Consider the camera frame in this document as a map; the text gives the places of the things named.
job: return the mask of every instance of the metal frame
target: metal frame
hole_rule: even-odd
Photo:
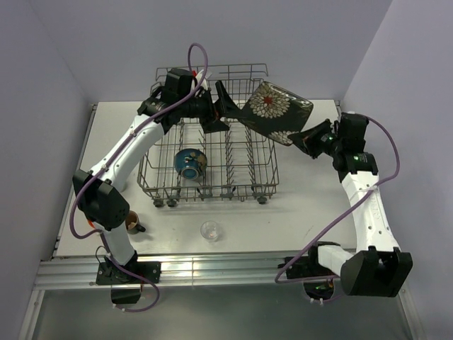
[[[156,83],[151,92],[164,85],[165,76],[172,68],[156,70]],[[196,72],[202,68],[193,67]],[[247,102],[263,77],[268,76],[266,64],[210,65],[209,71],[212,74],[207,83],[213,100],[218,97],[214,83],[222,80],[239,107]],[[183,119],[144,155],[139,163],[137,183],[156,207],[215,198],[237,198],[242,202],[253,198],[264,204],[276,193],[279,177],[274,142],[237,120],[224,122],[229,131],[206,135],[196,119]],[[173,168],[176,154],[186,148],[201,149],[207,157],[207,170],[199,181],[185,180]]]
[[[88,121],[88,126],[86,128],[86,133],[85,133],[85,137],[84,137],[84,143],[82,144],[82,150],[80,151],[80,157],[79,157],[79,160],[77,161],[77,168],[80,168],[80,166],[82,164],[82,159],[84,158],[86,143],[88,143],[88,137],[90,137],[91,127],[93,126],[94,116],[96,114],[96,109],[97,108],[98,108],[98,104],[91,104],[90,120]],[[66,202],[66,206],[64,207],[63,216],[66,216],[67,213],[69,212],[69,209],[71,207],[71,199],[72,199],[72,195],[69,194],[68,195],[68,200]],[[59,238],[62,236],[63,229],[64,229],[64,218],[62,218],[62,221],[61,221],[60,226],[59,226],[57,243],[59,241]]]
[[[340,102],[336,102],[336,105],[340,113]],[[90,122],[93,121],[95,113],[96,107],[94,106]],[[91,123],[86,136],[89,135],[90,129]],[[295,251],[216,255],[188,254],[187,256],[141,256],[139,261],[160,261],[162,263],[159,286],[234,285],[273,283],[277,265],[283,263],[286,256],[294,255]],[[98,262],[93,256],[89,258],[53,258],[51,261],[41,262],[19,339],[32,339],[46,290],[110,289],[110,286],[94,284],[97,270]],[[398,298],[401,301],[401,312],[408,320],[413,339],[426,339],[407,284],[403,285]]]

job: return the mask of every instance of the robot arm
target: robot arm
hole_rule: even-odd
[[[410,253],[403,253],[391,233],[382,205],[379,174],[374,157],[364,152],[368,119],[343,113],[332,131],[330,121],[289,138],[303,153],[333,158],[333,168],[348,195],[357,249],[351,254],[339,244],[319,242],[317,264],[340,276],[347,295],[396,296],[412,268]]]
[[[118,143],[106,154],[106,156],[90,170],[90,174],[98,173],[105,168],[105,161],[112,157],[115,150],[134,133],[134,129],[143,123],[148,117],[145,115],[136,115],[131,123],[130,129],[121,137]],[[132,139],[127,146],[121,151],[116,160],[106,169],[96,181],[99,185],[99,191],[88,192],[83,197],[82,211],[86,213],[88,220],[93,222],[96,229],[102,230],[103,235],[110,247],[110,250],[120,265],[127,264],[134,258],[135,250],[130,244],[126,228],[123,226],[124,220],[129,212],[129,205],[120,195],[123,191],[127,177],[139,163],[143,155],[164,136],[164,129],[160,123],[149,123],[138,135]],[[76,184],[85,183],[90,174],[78,170],[74,174],[74,187]]]

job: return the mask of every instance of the purple wall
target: purple wall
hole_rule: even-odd
[[[89,107],[30,5],[0,4],[0,338],[16,339],[58,233]]]
[[[401,174],[384,185],[389,222],[412,253],[409,285],[430,339],[453,339],[453,2],[394,0],[344,100],[389,128]],[[389,143],[372,131],[381,174]]]
[[[193,41],[211,64],[266,62],[295,93],[341,99],[391,0],[30,2],[92,101],[139,101]]]

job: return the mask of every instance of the wire dish rack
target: wire dish rack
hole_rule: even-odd
[[[156,70],[151,92],[163,84],[171,67]],[[201,66],[193,67],[197,71]],[[222,80],[239,107],[268,75],[266,64],[228,64],[209,67],[209,86],[217,100],[214,83]],[[154,145],[139,163],[137,183],[156,207],[175,207],[178,202],[252,198],[265,204],[279,183],[275,144],[237,120],[223,120],[229,131],[204,134],[197,119],[182,119]],[[175,155],[186,148],[207,157],[205,175],[192,181],[179,176],[173,166]]]

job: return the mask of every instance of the purple cable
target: purple cable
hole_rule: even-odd
[[[366,115],[363,115],[364,117],[366,117],[367,119],[369,119],[370,121],[372,121],[374,124],[376,124],[385,134],[386,136],[389,138],[389,141],[391,143],[391,146],[393,147],[394,149],[394,153],[395,153],[395,159],[396,159],[396,169],[395,169],[395,172],[393,173],[393,175],[391,176],[388,176],[384,179],[381,179],[380,181],[377,181],[375,186],[378,187],[380,186],[381,184],[383,183],[386,183],[392,179],[394,179],[395,177],[398,176],[399,174],[399,169],[400,169],[400,159],[399,159],[399,153],[398,153],[398,149],[396,148],[396,144],[395,144],[395,141],[394,139],[392,138],[392,136],[390,135],[390,132],[381,124],[379,123],[378,121],[376,121],[374,118],[371,118],[371,117],[368,117]],[[340,216],[338,216],[336,219],[334,219],[327,227],[325,227],[324,229],[322,229],[322,231],[317,234],[301,251],[299,251],[297,253],[297,255],[295,257],[293,257],[291,260],[289,260],[288,263],[285,264],[285,266],[283,266],[277,273],[276,277],[275,277],[275,283],[293,283],[293,282],[303,282],[303,281],[311,281],[311,280],[322,280],[322,279],[326,279],[326,278],[336,278],[337,276],[319,276],[319,277],[311,277],[311,278],[294,278],[294,279],[291,279],[291,280],[284,280],[284,281],[280,281],[280,277],[283,275],[283,273],[290,267],[294,264],[294,262],[296,262],[297,260],[299,260],[315,243],[317,243],[317,241],[320,240],[320,238],[322,238],[322,236],[324,236],[330,229],[332,229],[333,227],[335,227],[335,225],[337,225],[341,220],[343,220],[346,216],[348,216],[350,213],[352,213],[355,209],[357,209],[362,203],[364,203],[369,197],[370,195],[372,194],[372,191],[368,191],[365,196],[363,196],[358,202],[356,202],[356,204],[354,204],[351,208],[347,209],[343,214],[341,214]]]
[[[203,53],[203,57],[204,57],[204,67],[205,67],[205,70],[204,72],[202,73],[202,76],[201,76],[201,79],[200,81],[195,85],[195,88],[187,95],[185,96],[184,98],[182,98],[181,100],[177,101],[176,103],[174,104],[171,104],[170,106],[168,106],[167,108],[159,111],[158,113],[155,113],[154,115],[152,115],[151,117],[149,117],[148,119],[146,119],[142,124],[138,125],[135,129],[134,129],[134,134],[135,135],[138,135],[138,133],[140,131],[142,131],[142,129],[147,126],[150,122],[152,122],[154,119],[156,119],[157,117],[161,116],[161,115],[164,115],[166,114],[167,112],[173,110],[174,108],[178,107],[179,105],[181,105],[182,103],[185,103],[187,100],[189,100],[190,98],[192,98],[198,91],[198,89],[202,86],[202,83],[203,81],[205,80],[206,78],[206,74],[207,74],[207,64],[208,64],[208,60],[207,60],[207,53],[206,53],[206,50],[204,49],[203,46],[201,46],[200,44],[198,44],[197,42],[194,42],[192,45],[190,45],[189,47],[189,50],[188,50],[188,66],[189,66],[189,70],[192,71],[192,66],[190,64],[190,55],[191,55],[191,52],[192,52],[192,49],[194,47],[198,47],[200,48],[201,52]],[[100,232],[101,233],[101,239],[102,239],[102,242],[104,244],[104,247],[105,247],[105,250],[110,253],[110,248],[108,247],[108,244],[107,244],[107,241],[105,239],[105,237],[102,235],[102,231],[99,230],[99,229],[95,229],[95,230],[92,230],[90,231],[89,233],[85,234],[85,235],[80,235],[80,234],[77,234],[76,232],[76,228],[74,226],[74,216],[75,216],[75,213],[76,213],[76,209],[77,209],[77,205],[79,204],[80,200],[81,200],[81,197],[82,195],[85,193],[86,189],[96,180],[99,178],[99,176],[101,176],[106,169],[108,169],[108,167],[118,158],[118,156],[121,154],[121,152],[126,148],[126,146],[130,143],[130,141],[134,138],[134,135],[128,135],[125,140],[121,143],[121,145],[116,149],[116,151],[113,153],[112,157],[109,158],[109,160],[107,160],[107,162],[105,163],[106,165],[106,168],[105,169],[101,169],[97,174],[95,174],[92,178],[90,178],[90,180],[88,182],[85,183],[85,185],[81,188],[81,190],[79,191],[79,193],[76,195],[76,199],[74,200],[74,204],[71,206],[71,212],[69,213],[69,229],[71,230],[71,233],[74,235],[74,237],[76,237],[77,239],[85,239],[89,236],[91,236],[92,234],[96,233],[96,232]],[[148,283],[149,285],[151,285],[155,290],[156,290],[156,299],[153,301],[152,304],[150,304],[149,306],[147,307],[144,307],[144,308],[140,308],[140,309],[136,309],[136,310],[131,310],[129,308],[124,308],[124,311],[125,312],[143,312],[145,310],[148,310],[150,309],[151,307],[155,306],[155,304],[157,303],[157,301],[159,300],[159,296],[160,296],[160,292],[159,292],[159,289],[157,288],[157,286],[155,284],[153,284],[150,280],[146,279],[146,278],[143,278],[137,274],[134,274],[133,272],[131,271],[128,271],[126,269],[124,269],[114,258],[113,256],[110,256],[110,260],[112,261],[112,263],[118,268],[120,269],[123,273],[126,273],[127,275],[129,276],[132,276],[134,278],[138,278],[139,280],[141,281],[144,281],[146,283]]]

